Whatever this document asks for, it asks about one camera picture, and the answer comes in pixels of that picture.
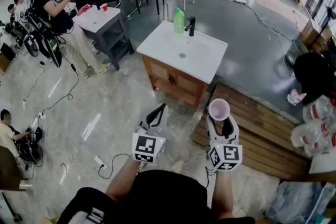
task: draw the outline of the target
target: vanity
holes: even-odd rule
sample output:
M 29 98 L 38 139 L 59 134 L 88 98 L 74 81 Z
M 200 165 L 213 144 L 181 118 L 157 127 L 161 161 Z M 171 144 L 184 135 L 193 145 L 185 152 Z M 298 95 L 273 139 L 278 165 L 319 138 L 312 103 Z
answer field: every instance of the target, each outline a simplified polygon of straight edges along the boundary
M 137 48 L 142 54 L 153 90 L 171 94 L 195 108 L 213 80 L 227 43 L 194 31 L 174 32 L 174 24 L 161 24 Z

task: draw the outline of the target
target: gray side table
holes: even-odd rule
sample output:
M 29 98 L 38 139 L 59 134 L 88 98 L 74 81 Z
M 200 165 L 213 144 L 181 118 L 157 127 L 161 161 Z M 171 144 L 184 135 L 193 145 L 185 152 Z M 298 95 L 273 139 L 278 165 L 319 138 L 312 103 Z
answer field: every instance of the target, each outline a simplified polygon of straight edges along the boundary
M 96 6 L 73 18 L 74 22 L 83 29 L 85 34 L 97 41 L 95 47 L 106 54 L 115 69 L 120 69 L 118 62 L 127 53 L 134 53 L 130 38 L 128 36 L 125 25 L 120 15 L 120 9 L 108 7 L 107 11 L 103 9 L 97 10 Z M 120 27 L 120 32 L 110 34 L 109 37 L 103 34 L 117 24 Z

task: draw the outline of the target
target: trash bin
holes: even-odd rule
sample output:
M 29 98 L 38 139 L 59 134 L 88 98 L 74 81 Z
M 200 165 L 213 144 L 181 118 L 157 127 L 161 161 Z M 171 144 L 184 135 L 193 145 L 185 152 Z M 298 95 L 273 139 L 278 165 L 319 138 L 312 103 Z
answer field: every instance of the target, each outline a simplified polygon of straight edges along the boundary
M 291 66 L 294 66 L 296 59 L 306 53 L 308 53 L 306 46 L 299 40 L 293 40 L 286 53 L 286 59 Z

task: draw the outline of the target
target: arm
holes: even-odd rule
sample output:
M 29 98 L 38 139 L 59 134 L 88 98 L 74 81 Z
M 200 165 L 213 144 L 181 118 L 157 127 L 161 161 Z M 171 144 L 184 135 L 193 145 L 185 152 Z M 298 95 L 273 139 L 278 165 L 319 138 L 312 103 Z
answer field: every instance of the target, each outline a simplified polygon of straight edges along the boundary
M 20 139 L 22 139 L 23 137 L 26 137 L 29 133 L 23 133 L 23 134 L 14 134 L 12 136 L 12 139 L 15 141 L 18 141 Z
M 212 210 L 218 220 L 233 218 L 233 196 L 229 172 L 216 173 L 216 182 L 212 197 Z
M 113 178 L 105 192 L 112 200 L 117 203 L 121 203 L 125 199 L 131 190 L 140 164 L 141 163 L 135 161 L 132 156 L 127 159 L 124 166 Z
M 63 0 L 62 2 L 55 4 L 53 0 L 50 0 L 43 6 L 43 8 L 51 17 L 56 17 L 70 1 L 71 0 Z

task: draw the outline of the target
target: wooden cabinet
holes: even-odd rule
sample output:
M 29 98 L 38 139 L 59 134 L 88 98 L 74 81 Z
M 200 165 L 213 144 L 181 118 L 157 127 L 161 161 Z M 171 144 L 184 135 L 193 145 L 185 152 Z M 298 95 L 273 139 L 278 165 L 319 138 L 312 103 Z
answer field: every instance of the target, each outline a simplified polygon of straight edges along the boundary
M 198 107 L 207 83 L 148 56 L 143 55 L 143 61 L 153 90 L 158 88 Z

